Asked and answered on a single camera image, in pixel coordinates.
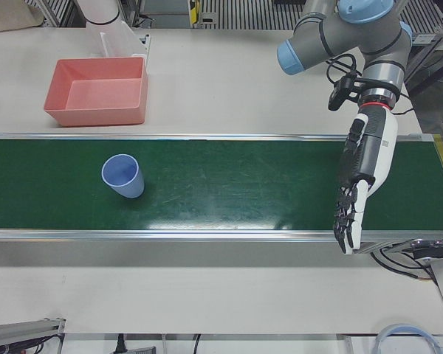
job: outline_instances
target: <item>blue plastic cup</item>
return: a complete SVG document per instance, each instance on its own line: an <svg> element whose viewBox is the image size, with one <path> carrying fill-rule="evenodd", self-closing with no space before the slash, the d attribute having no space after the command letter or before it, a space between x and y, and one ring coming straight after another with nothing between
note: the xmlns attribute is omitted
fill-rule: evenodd
<svg viewBox="0 0 443 354"><path fill-rule="evenodd" d="M102 179L115 192L127 198L138 198L145 189L145 182L138 161L133 156L121 153L105 161Z"/></svg>

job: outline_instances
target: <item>conveyor belt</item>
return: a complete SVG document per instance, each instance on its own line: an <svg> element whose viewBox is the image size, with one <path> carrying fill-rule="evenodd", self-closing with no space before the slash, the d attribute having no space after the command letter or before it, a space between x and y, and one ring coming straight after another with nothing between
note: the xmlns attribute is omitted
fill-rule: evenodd
<svg viewBox="0 0 443 354"><path fill-rule="evenodd" d="M329 230L342 142L0 139L0 229ZM141 198L100 179L137 158ZM366 230L443 230L443 169L432 142L400 142Z"/></svg>

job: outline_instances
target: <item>table surface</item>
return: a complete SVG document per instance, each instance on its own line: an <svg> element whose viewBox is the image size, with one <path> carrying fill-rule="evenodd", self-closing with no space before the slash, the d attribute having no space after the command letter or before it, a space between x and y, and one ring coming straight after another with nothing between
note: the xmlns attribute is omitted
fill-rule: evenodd
<svg viewBox="0 0 443 354"><path fill-rule="evenodd" d="M276 58L289 31L138 30L151 33L148 104L142 125L59 128L43 110L60 58L87 58L84 29L0 33L0 133L343 134L357 113L328 110L333 86L322 63L299 75ZM359 67L364 63L359 50ZM402 98L395 111L411 104ZM399 134L421 133L414 112L398 116Z"/></svg>
<svg viewBox="0 0 443 354"><path fill-rule="evenodd" d="M326 109L325 65L282 73L275 49L289 32L151 35L146 123L67 129L42 107L56 60L89 55L85 32L0 33L0 133L345 134L356 114ZM413 113L399 133L420 133ZM0 243L0 324L56 316L70 333L376 333L394 322L443 333L433 283L333 243Z"/></svg>

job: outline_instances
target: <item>pink plastic bin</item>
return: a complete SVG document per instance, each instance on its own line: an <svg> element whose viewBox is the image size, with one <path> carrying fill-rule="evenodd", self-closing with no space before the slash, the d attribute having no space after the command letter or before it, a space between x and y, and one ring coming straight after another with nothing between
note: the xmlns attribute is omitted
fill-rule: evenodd
<svg viewBox="0 0 443 354"><path fill-rule="evenodd" d="M147 95L141 57L61 59L44 110L65 127L141 124Z"/></svg>

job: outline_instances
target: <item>robotic hand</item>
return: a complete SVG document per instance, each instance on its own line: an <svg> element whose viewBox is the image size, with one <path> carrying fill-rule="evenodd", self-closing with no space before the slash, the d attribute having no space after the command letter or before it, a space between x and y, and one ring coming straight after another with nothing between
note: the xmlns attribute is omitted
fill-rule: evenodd
<svg viewBox="0 0 443 354"><path fill-rule="evenodd" d="M384 183L397 137L397 120L382 103L365 103L353 121L340 158L340 189L333 226L343 253L361 244L367 197Z"/></svg>
<svg viewBox="0 0 443 354"><path fill-rule="evenodd" d="M366 199L391 167L397 136L391 109L400 97L411 29L397 18L394 0L338 0L334 14L335 5L335 0L309 0L294 35L279 46L278 61L292 75L356 46L365 58L363 77L352 69L334 84L329 101L332 111L345 100L360 107L340 158L333 225L343 253L351 254L360 248Z"/></svg>

